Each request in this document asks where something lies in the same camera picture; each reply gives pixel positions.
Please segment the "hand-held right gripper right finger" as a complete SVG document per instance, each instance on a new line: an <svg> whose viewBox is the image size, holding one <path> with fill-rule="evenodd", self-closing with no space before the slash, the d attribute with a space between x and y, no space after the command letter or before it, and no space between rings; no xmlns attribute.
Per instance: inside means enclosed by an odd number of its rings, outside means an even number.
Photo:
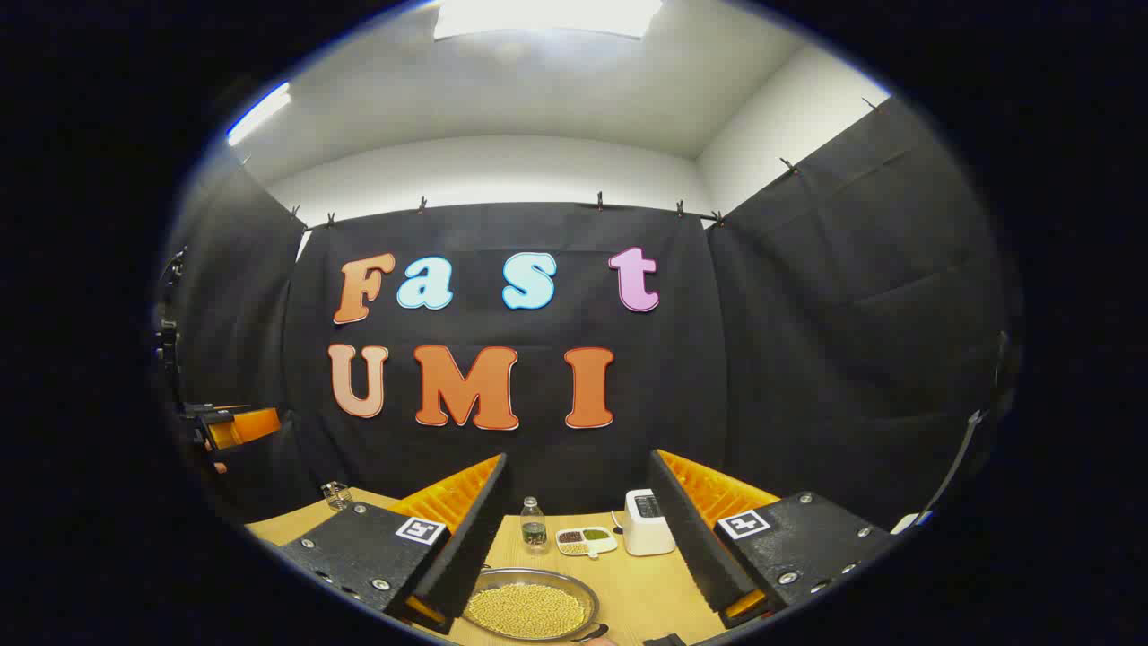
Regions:
<svg viewBox="0 0 1148 646"><path fill-rule="evenodd" d="M649 454L647 482L697 589L726 628L827 594L895 540L823 495L771 495L667 450Z"/></svg>

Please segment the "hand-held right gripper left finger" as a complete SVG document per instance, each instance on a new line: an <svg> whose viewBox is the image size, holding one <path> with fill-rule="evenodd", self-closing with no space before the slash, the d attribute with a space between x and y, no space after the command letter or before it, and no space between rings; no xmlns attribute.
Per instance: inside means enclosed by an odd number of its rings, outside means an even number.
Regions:
<svg viewBox="0 0 1148 646"><path fill-rule="evenodd" d="M505 454L484 459L388 509L347 503L280 553L370 609L448 633L499 532L506 464Z"/></svg>

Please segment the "steel pot with soybeans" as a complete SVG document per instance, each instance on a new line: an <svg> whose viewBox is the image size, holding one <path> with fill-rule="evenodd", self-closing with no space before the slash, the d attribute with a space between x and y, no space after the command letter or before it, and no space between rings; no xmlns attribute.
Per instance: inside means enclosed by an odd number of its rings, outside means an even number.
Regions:
<svg viewBox="0 0 1148 646"><path fill-rule="evenodd" d="M590 643L608 635L600 601L569 575L525 567L484 568L463 618L488 633L521 643Z"/></svg>

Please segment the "white toaster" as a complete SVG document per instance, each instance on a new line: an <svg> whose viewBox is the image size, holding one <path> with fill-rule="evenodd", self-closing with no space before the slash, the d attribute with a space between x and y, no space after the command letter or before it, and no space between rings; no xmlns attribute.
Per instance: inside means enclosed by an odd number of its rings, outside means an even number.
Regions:
<svg viewBox="0 0 1148 646"><path fill-rule="evenodd" d="M611 514L615 532L622 536L628 555L656 557L675 551L676 544L664 509L651 488L628 491L621 517L614 511Z"/></svg>

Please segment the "clear plastic water bottle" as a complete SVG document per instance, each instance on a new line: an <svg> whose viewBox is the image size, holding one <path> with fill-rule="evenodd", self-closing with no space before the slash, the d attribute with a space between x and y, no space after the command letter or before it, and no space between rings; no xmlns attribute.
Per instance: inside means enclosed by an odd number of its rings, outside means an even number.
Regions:
<svg viewBox="0 0 1148 646"><path fill-rule="evenodd" d="M548 526L544 512L534 496L525 496L519 517L527 551L532 554L544 554L549 547Z"/></svg>

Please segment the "white divided bean dish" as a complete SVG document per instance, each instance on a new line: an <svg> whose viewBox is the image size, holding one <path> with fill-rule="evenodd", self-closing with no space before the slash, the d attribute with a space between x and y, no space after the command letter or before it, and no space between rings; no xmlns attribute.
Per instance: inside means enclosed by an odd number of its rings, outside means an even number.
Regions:
<svg viewBox="0 0 1148 646"><path fill-rule="evenodd" d="M604 527L566 528L554 539L558 551L567 557L598 559L619 547L616 535Z"/></svg>

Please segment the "ceiling light strip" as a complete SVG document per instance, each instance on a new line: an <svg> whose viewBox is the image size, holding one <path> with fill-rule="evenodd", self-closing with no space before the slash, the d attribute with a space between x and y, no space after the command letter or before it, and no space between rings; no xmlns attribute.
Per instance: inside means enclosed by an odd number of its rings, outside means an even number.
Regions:
<svg viewBox="0 0 1148 646"><path fill-rule="evenodd" d="M243 139L250 137L263 123L273 118L286 106L290 106L290 81L284 81L271 89L227 130L228 146L234 147L241 143Z"/></svg>

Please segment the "ceiling light panel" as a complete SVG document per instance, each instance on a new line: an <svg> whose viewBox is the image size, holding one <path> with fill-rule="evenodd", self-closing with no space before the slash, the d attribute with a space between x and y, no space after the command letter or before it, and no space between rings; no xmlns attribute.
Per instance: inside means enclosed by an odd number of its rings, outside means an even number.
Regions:
<svg viewBox="0 0 1148 646"><path fill-rule="evenodd" d="M442 0L433 37L571 30L642 39L661 8L664 0Z"/></svg>

